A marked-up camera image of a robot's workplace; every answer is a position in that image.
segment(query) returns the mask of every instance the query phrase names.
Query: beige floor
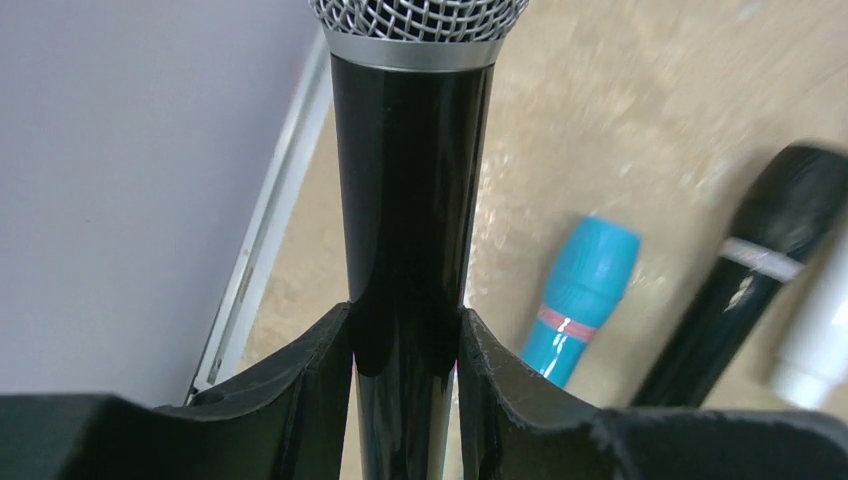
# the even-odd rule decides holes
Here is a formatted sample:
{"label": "beige floor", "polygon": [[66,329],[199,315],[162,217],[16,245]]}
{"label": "beige floor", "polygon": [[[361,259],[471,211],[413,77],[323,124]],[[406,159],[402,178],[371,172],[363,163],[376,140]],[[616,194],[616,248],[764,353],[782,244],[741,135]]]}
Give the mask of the beige floor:
{"label": "beige floor", "polygon": [[[625,404],[753,176],[793,140],[848,143],[846,25],[841,0],[531,1],[496,71],[470,304],[516,350],[575,219],[594,212],[640,231],[630,290],[568,386],[597,405]],[[332,125],[330,116],[245,365],[346,298]],[[814,270],[780,294],[707,406],[788,408],[763,382]],[[848,389],[824,410],[848,418]],[[456,441],[453,429],[447,478],[459,478]],[[356,434],[343,469],[360,478]]]}

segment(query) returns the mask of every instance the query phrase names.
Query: silver mesh grille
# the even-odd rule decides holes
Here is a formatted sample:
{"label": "silver mesh grille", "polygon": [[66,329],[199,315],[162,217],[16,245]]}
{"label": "silver mesh grille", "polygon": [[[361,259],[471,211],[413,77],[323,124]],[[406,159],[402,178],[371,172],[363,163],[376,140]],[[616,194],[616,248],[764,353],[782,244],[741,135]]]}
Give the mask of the silver mesh grille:
{"label": "silver mesh grille", "polygon": [[324,27],[412,42],[499,40],[529,0],[309,0]]}

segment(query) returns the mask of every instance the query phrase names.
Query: microphone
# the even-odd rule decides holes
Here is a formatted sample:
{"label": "microphone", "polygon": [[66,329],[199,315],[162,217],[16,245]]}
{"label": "microphone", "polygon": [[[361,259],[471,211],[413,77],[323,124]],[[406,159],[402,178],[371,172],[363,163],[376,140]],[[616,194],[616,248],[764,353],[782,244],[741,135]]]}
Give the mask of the microphone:
{"label": "microphone", "polygon": [[559,388],[624,297],[641,237],[594,215],[583,217],[551,267],[542,306],[521,359]]}
{"label": "microphone", "polygon": [[749,188],[719,259],[632,406],[698,407],[760,315],[801,271],[848,198],[848,158],[783,149]]}
{"label": "microphone", "polygon": [[848,373],[848,225],[795,313],[771,377],[772,390],[804,409],[819,408]]}
{"label": "microphone", "polygon": [[366,479],[441,478],[493,66],[528,0],[309,0],[330,49]]}

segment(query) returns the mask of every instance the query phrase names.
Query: blue microphone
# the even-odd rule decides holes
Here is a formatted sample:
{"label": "blue microphone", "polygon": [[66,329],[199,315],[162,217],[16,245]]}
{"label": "blue microphone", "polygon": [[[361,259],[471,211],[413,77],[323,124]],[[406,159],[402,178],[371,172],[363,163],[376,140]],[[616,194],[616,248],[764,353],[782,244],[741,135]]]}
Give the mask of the blue microphone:
{"label": "blue microphone", "polygon": [[640,244],[638,234],[620,225],[584,217],[551,268],[521,359],[564,388],[595,332],[624,296]]}

